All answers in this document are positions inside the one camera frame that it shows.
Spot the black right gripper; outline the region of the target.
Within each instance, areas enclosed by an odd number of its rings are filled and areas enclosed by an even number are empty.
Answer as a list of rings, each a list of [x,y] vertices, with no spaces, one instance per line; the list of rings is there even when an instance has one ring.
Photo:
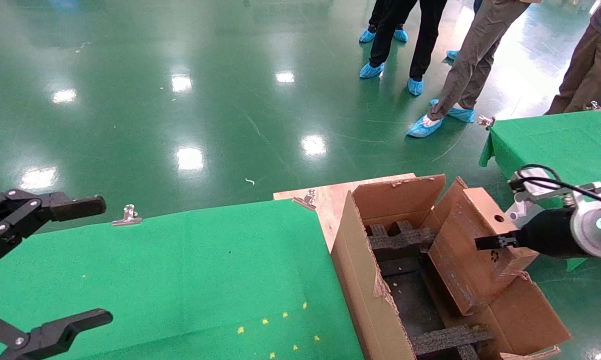
[[[571,218],[574,212],[575,208],[572,207],[543,210],[517,231],[475,238],[476,250],[520,247],[553,258],[581,258],[582,249],[571,231]]]

